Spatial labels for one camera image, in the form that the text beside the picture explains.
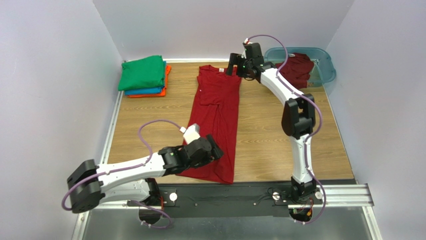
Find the plastic bin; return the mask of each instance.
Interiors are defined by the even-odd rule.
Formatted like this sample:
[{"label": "plastic bin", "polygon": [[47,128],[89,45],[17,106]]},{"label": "plastic bin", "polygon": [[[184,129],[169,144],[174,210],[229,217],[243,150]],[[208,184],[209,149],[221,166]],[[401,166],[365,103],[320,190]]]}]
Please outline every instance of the plastic bin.
[{"label": "plastic bin", "polygon": [[[329,83],[336,78],[336,70],[330,55],[317,47],[287,47],[288,54],[306,54],[314,63],[310,78],[307,81],[308,87],[320,87],[323,83]],[[286,51],[282,47],[274,47],[265,52],[265,62],[274,64],[282,63],[286,60]]]}]

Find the red shirt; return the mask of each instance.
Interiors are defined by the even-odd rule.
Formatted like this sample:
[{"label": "red shirt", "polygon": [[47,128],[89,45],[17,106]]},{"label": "red shirt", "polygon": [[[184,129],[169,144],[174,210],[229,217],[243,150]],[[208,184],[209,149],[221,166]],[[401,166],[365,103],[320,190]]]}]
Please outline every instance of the red shirt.
[{"label": "red shirt", "polygon": [[[293,53],[294,56],[288,58],[285,66],[279,71],[281,75],[296,89],[308,87],[309,74],[314,68],[314,63],[306,54]],[[275,66],[279,68],[283,63],[277,63]]]},{"label": "red shirt", "polygon": [[223,157],[199,168],[190,168],[179,176],[212,182],[234,182],[237,144],[238,107],[241,78],[225,74],[226,68],[199,67],[198,89],[192,104],[188,126],[200,126],[200,136],[211,134],[223,151]]}]

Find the wooden surface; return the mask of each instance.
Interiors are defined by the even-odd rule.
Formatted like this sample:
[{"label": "wooden surface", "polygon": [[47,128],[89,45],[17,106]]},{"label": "wooden surface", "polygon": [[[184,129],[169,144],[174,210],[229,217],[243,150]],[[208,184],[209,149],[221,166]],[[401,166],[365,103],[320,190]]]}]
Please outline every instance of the wooden surface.
[{"label": "wooden surface", "polygon": [[[123,96],[108,163],[120,163],[149,155],[137,132],[151,120],[169,119],[187,126],[197,90],[199,66],[211,64],[224,68],[227,63],[169,63],[172,66],[165,97],[128,98]],[[306,88],[323,115],[321,131],[312,138],[314,174],[320,180],[353,179],[326,93],[322,87]],[[235,157],[235,182],[288,181],[293,171],[292,148],[281,128],[283,106],[257,81],[242,80]],[[169,123],[153,123],[142,136],[154,152],[165,146],[182,144],[182,134]],[[169,175],[158,183],[207,183],[188,177]]]}]

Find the stack of folded clothes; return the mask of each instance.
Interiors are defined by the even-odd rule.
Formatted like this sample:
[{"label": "stack of folded clothes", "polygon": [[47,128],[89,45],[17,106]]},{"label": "stack of folded clothes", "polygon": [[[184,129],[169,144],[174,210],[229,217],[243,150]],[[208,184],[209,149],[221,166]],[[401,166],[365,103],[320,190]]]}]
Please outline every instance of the stack of folded clothes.
[{"label": "stack of folded clothes", "polygon": [[167,76],[172,69],[162,56],[153,55],[124,62],[118,90],[129,98],[164,97]]}]

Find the green folded shirt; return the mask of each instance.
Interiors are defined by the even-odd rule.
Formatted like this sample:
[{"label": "green folded shirt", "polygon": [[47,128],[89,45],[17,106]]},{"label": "green folded shirt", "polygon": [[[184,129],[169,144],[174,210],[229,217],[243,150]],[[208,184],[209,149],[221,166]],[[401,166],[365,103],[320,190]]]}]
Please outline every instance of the green folded shirt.
[{"label": "green folded shirt", "polygon": [[119,91],[164,86],[164,62],[160,55],[128,61],[121,64]]}]

